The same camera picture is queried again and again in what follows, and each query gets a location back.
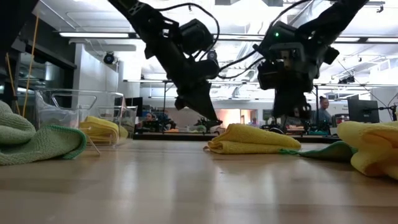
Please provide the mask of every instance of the security camera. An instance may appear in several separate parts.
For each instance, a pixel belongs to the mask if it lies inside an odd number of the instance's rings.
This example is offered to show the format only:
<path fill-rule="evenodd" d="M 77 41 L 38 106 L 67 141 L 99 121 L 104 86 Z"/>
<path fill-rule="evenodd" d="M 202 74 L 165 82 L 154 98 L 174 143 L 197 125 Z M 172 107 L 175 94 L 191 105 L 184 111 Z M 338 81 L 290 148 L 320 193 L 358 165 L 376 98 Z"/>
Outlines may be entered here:
<path fill-rule="evenodd" d="M 104 57 L 104 63 L 107 65 L 114 65 L 118 62 L 118 58 L 114 56 L 114 52 L 107 52 Z"/>
<path fill-rule="evenodd" d="M 217 60 L 217 53 L 216 53 L 215 49 L 209 50 L 209 52 L 207 53 L 207 59 L 208 60 Z"/>

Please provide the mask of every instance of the yellow cloth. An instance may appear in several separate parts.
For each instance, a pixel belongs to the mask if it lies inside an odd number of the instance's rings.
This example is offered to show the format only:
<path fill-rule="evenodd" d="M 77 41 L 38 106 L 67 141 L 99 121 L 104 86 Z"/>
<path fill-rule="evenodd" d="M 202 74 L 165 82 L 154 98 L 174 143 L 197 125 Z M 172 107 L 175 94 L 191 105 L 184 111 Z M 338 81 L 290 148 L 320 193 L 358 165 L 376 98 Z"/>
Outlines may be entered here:
<path fill-rule="evenodd" d="M 123 127 L 123 126 L 119 126 L 119 137 L 126 139 L 129 136 L 129 131 Z"/>
<path fill-rule="evenodd" d="M 80 123 L 80 129 L 94 143 L 115 144 L 119 139 L 117 124 L 94 116 L 87 116 L 85 121 Z"/>
<path fill-rule="evenodd" d="M 300 149 L 292 137 L 245 124 L 230 124 L 225 133 L 208 142 L 205 149 L 219 154 L 278 153 L 280 149 Z"/>
<path fill-rule="evenodd" d="M 398 122 L 338 125 L 341 140 L 358 152 L 351 158 L 355 169 L 370 177 L 388 175 L 398 180 Z"/>

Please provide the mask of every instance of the computer monitor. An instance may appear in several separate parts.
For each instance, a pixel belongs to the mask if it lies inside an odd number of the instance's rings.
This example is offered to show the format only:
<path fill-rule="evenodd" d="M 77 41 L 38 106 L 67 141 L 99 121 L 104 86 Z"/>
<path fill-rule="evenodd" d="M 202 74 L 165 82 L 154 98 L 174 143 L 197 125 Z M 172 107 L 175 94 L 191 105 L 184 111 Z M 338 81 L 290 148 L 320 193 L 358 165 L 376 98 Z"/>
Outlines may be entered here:
<path fill-rule="evenodd" d="M 350 121 L 362 123 L 379 123 L 379 110 L 374 100 L 348 100 Z"/>
<path fill-rule="evenodd" d="M 142 97 L 126 98 L 126 106 L 137 106 L 137 117 L 142 117 Z"/>

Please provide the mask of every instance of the desk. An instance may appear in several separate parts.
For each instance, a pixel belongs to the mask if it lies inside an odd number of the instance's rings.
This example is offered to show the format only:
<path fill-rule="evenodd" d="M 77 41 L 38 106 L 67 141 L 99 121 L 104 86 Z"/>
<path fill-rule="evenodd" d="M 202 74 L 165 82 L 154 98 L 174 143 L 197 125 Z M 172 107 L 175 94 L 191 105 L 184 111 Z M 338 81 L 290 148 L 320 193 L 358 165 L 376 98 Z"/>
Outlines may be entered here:
<path fill-rule="evenodd" d="M 397 223 L 397 182 L 348 164 L 134 141 L 74 161 L 0 167 L 2 223 Z M 324 147 L 304 144 L 305 150 Z"/>

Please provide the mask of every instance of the camera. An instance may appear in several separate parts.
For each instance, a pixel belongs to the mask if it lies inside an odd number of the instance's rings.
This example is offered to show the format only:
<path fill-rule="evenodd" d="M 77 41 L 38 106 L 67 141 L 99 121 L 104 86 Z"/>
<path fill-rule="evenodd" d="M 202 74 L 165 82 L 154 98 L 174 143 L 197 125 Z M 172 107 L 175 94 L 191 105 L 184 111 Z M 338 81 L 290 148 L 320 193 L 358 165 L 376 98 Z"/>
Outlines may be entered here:
<path fill-rule="evenodd" d="M 107 52 L 104 57 L 104 63 L 107 65 L 114 65 L 118 62 L 118 58 L 114 56 L 114 52 Z"/>

